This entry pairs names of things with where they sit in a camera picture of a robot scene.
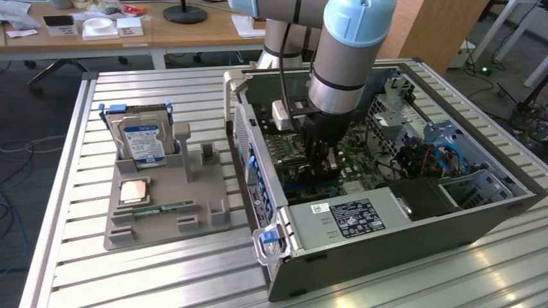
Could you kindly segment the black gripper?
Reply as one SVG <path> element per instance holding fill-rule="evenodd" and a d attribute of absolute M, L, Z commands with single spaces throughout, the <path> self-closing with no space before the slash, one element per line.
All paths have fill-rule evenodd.
<path fill-rule="evenodd" d="M 302 141 L 310 164 L 320 164 L 330 150 L 338 147 L 347 134 L 350 113 L 330 114 L 315 112 L 306 115 L 302 127 Z"/>

